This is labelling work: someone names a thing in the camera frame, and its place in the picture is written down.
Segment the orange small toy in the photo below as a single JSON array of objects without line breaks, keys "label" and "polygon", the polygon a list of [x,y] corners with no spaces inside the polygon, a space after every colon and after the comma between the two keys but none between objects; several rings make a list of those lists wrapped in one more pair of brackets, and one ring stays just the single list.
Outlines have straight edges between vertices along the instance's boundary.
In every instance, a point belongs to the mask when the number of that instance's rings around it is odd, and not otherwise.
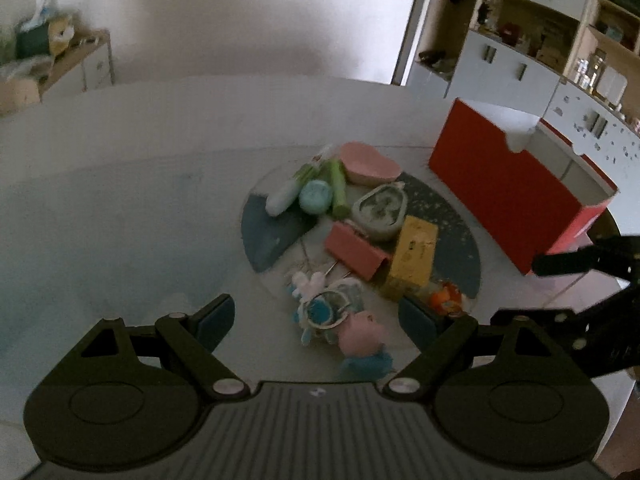
[{"label": "orange small toy", "polygon": [[428,297],[427,307],[440,316],[458,318],[465,315],[464,295],[454,283],[442,282]]}]

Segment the pink pig plush toy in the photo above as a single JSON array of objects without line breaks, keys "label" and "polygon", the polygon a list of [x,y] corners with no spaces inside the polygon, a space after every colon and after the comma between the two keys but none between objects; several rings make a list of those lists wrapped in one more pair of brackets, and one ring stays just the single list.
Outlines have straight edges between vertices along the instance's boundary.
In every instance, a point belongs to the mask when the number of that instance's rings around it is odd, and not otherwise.
[{"label": "pink pig plush toy", "polygon": [[386,329],[370,311],[349,313],[336,333],[344,356],[341,373],[349,380],[377,382],[393,370],[393,358],[385,347]]}]

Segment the white blue plush keychain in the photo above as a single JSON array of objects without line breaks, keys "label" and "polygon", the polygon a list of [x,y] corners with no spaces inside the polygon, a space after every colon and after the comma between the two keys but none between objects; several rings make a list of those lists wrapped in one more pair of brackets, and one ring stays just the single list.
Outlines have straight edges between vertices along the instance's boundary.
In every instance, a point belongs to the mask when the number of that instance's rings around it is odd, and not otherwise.
[{"label": "white blue plush keychain", "polygon": [[322,272],[296,272],[290,289],[298,302],[293,318],[302,330],[300,343],[304,347],[314,338],[337,344],[338,329],[349,315],[363,310],[363,284],[352,276],[329,283]]}]

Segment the grey oval fan case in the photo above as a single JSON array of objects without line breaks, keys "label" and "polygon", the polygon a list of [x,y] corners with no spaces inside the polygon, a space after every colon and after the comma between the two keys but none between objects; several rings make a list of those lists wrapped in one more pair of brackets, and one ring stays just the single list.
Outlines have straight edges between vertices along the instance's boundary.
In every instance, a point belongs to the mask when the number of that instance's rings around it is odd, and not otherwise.
[{"label": "grey oval fan case", "polygon": [[405,221],[408,196],[402,183],[374,188],[352,205],[352,221],[370,240],[390,240]]}]

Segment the pink heart-shaped dish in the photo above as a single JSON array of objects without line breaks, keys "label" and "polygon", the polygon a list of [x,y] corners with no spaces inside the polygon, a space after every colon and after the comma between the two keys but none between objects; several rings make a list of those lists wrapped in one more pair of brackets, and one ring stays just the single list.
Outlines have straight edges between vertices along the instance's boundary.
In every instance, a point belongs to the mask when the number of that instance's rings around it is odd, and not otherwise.
[{"label": "pink heart-shaped dish", "polygon": [[369,188],[394,182],[402,173],[397,162],[382,155],[374,146],[361,142],[343,144],[338,158],[350,183]]}]

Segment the red white storage box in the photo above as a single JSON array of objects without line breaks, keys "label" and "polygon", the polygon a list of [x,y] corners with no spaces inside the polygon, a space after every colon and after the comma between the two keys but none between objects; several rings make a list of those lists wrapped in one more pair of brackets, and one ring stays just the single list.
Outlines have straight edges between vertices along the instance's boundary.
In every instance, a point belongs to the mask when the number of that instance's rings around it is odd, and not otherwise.
[{"label": "red white storage box", "polygon": [[523,274],[565,252],[618,192],[541,117],[456,99],[428,166]]}]

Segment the round dark patterned mat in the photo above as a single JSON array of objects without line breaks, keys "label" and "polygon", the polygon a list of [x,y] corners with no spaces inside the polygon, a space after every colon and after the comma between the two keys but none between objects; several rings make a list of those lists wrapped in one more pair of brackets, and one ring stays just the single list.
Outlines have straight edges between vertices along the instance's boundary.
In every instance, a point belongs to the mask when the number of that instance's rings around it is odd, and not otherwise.
[{"label": "round dark patterned mat", "polygon": [[[480,252],[468,225],[446,198],[424,181],[406,172],[399,181],[408,196],[407,214],[438,227],[432,279],[454,283],[474,299],[480,291]],[[271,218],[265,204],[265,196],[250,194],[241,219],[244,252],[257,273],[269,271],[291,248],[303,262],[304,251],[319,247],[334,223],[327,216],[306,214],[297,204]]]}]

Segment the green cylindrical tube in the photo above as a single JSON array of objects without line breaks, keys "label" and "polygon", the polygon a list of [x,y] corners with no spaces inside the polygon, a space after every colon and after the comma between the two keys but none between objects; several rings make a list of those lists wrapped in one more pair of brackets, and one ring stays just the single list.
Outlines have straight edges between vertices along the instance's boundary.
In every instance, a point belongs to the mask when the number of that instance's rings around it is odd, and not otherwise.
[{"label": "green cylindrical tube", "polygon": [[346,219],[350,214],[350,206],[346,198],[346,178],[342,162],[337,158],[332,158],[328,162],[328,167],[333,193],[333,217],[340,220]]}]

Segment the white tube with green label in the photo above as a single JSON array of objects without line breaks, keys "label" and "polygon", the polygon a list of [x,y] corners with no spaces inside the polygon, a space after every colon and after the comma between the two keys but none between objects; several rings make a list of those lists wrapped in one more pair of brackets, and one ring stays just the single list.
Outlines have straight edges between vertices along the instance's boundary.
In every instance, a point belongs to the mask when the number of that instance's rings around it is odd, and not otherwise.
[{"label": "white tube with green label", "polygon": [[324,146],[308,162],[300,166],[291,177],[282,183],[275,191],[268,194],[265,211],[271,218],[283,214],[289,206],[297,200],[300,191],[311,180],[320,174],[322,165],[334,154],[332,144]]}]

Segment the teal round sponge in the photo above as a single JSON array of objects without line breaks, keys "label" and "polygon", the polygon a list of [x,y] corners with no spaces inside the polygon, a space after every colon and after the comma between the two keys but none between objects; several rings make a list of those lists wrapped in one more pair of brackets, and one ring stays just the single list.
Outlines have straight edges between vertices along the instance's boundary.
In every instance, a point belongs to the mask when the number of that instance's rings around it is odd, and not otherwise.
[{"label": "teal round sponge", "polygon": [[299,207],[306,214],[320,216],[325,214],[333,200],[333,190],[328,182],[311,180],[300,190],[298,196]]}]

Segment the wooden side cabinet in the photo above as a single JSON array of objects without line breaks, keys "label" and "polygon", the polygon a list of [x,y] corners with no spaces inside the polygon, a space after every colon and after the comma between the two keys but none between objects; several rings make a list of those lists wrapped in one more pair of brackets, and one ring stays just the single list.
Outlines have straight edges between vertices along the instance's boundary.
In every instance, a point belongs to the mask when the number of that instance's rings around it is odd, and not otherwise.
[{"label": "wooden side cabinet", "polygon": [[114,83],[111,34],[107,29],[88,30],[53,63],[41,65],[39,72],[2,80],[1,115]]}]

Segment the white wall cabinet unit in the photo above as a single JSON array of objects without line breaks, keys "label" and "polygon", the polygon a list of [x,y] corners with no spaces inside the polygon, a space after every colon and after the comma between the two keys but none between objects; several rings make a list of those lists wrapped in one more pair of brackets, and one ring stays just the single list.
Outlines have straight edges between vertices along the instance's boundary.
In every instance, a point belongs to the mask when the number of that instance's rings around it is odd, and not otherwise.
[{"label": "white wall cabinet unit", "polygon": [[639,187],[639,0],[416,0],[409,87],[544,118]]}]

